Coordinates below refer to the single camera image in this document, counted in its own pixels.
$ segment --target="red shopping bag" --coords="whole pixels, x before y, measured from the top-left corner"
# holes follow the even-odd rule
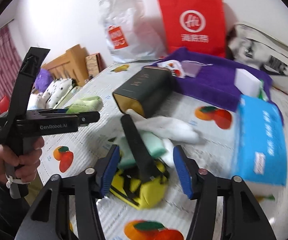
[[[168,52],[179,47],[225,57],[222,0],[159,0]]]

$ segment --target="blue tissue box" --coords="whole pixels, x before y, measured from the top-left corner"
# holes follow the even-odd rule
[[[279,111],[261,99],[242,95],[237,115],[232,176],[259,183],[249,186],[252,192],[269,195],[273,192],[267,184],[285,186],[287,178],[287,152]]]

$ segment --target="white cloth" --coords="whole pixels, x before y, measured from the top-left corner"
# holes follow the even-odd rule
[[[196,144],[199,142],[199,135],[186,122],[173,117],[156,116],[145,119],[132,109],[126,111],[129,114],[137,129],[149,131],[159,138],[168,138],[172,141]]]

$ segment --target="white plastic bag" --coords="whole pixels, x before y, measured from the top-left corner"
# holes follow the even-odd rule
[[[161,38],[144,18],[142,0],[99,0],[99,6],[115,62],[157,60],[166,55]]]

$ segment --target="human hand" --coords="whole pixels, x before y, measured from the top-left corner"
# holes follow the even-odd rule
[[[37,167],[40,165],[39,157],[42,155],[42,147],[44,146],[44,139],[39,137],[33,144],[34,150],[29,154],[17,156],[8,146],[0,145],[0,182],[6,184],[5,163],[14,167],[24,165],[15,171],[17,178],[22,182],[27,183],[35,179],[37,174]]]

